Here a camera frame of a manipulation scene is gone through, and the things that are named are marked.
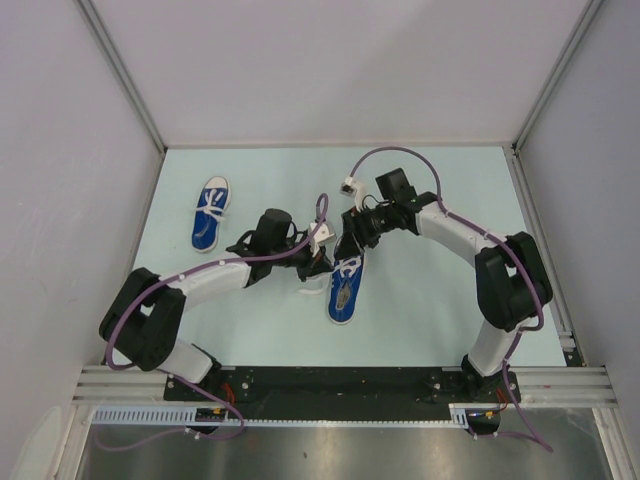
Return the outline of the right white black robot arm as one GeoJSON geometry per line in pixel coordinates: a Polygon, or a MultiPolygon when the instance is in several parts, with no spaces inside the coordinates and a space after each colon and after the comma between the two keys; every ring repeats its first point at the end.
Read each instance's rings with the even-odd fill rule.
{"type": "Polygon", "coordinates": [[[433,240],[466,261],[475,272],[476,298],[483,323],[463,357],[461,388],[473,401],[484,401],[503,379],[504,366],[521,336],[544,327],[543,308],[553,298],[538,246],[526,232],[498,235],[447,209],[432,192],[419,194],[398,168],[377,177],[383,197],[365,204],[363,183],[347,177],[342,194],[355,205],[342,215],[343,236],[336,254],[341,262],[375,248],[382,234],[408,231],[433,240]]]}

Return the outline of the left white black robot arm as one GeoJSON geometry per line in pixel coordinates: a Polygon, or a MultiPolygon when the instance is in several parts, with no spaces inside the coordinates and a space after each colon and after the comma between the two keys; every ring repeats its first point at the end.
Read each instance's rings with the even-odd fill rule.
{"type": "Polygon", "coordinates": [[[287,212],[270,208],[256,228],[220,258],[165,277],[146,268],[132,271],[99,326],[107,342],[105,360],[118,370],[113,362],[117,351],[129,360],[129,368],[163,371],[186,380],[197,398],[214,397],[221,376],[214,370],[213,357],[178,338],[185,312],[218,295],[248,288],[275,267],[295,269],[302,282],[327,274],[332,263],[325,245],[333,239],[333,228],[323,214],[307,230],[297,231],[287,212]]]}

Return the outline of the white shoelace of sneaker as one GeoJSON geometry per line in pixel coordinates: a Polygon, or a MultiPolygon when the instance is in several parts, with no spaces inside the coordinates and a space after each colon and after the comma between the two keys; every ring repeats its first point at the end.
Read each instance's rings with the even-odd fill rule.
{"type": "Polygon", "coordinates": [[[338,274],[342,282],[352,281],[364,273],[364,256],[355,256],[343,260],[335,260],[331,273],[321,274],[311,281],[310,287],[302,287],[298,292],[306,295],[318,295],[331,284],[332,275],[338,274]]]}

